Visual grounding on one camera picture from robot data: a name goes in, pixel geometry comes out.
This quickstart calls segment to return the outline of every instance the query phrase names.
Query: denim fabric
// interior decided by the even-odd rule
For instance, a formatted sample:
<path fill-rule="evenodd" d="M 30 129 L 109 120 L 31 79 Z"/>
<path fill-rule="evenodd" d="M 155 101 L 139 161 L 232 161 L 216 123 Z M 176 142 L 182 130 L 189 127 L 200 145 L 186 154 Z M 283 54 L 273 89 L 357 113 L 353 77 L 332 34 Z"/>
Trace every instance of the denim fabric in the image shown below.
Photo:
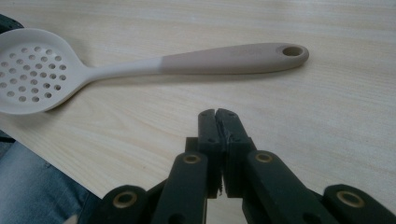
<path fill-rule="evenodd" d="M 0 160 L 0 223 L 86 223 L 100 199 L 16 142 Z"/>

